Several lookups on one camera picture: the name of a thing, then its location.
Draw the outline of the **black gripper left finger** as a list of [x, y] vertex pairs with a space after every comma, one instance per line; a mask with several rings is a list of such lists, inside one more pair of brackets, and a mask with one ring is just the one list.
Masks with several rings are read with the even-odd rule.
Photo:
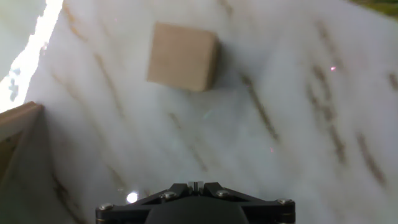
[[197, 182], [173, 184], [169, 189], [127, 205], [102, 204], [96, 208], [96, 224], [145, 223], [151, 210], [168, 202], [197, 195]]

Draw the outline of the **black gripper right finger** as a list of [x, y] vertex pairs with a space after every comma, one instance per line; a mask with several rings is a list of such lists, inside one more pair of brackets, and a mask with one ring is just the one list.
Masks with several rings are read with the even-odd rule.
[[197, 182], [197, 195], [237, 208], [248, 223], [295, 223], [295, 201], [289, 198], [262, 200], [218, 182]]

